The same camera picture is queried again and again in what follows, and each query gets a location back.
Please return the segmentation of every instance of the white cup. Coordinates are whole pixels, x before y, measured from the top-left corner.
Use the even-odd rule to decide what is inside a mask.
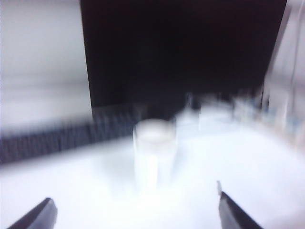
[[[161,119],[139,122],[133,129],[133,145],[138,191],[153,191],[168,185],[177,152],[174,124]]]

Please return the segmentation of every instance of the white table surface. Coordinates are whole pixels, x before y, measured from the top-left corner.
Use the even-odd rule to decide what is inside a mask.
[[[134,192],[131,137],[2,166],[1,228],[51,197],[55,229],[220,229],[217,180],[263,228],[305,227],[300,152],[240,124],[181,126],[178,139],[173,184],[141,196]]]

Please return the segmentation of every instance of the gray wall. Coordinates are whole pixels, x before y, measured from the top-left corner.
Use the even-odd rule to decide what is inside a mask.
[[[77,0],[1,0],[1,128],[90,116]]]

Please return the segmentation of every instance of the white object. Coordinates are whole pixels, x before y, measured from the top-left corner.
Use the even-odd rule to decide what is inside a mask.
[[[134,168],[139,191],[170,182],[177,151],[175,127],[161,119],[139,122],[133,130]]]
[[[54,229],[221,229],[217,180],[262,228],[302,223],[304,157],[270,132],[235,123],[178,140],[172,185],[143,196],[132,189],[132,138],[1,166],[0,227],[51,197]]]

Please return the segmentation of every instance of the dark background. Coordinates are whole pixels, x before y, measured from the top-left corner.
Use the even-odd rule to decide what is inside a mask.
[[[82,0],[93,108],[262,85],[286,0]]]

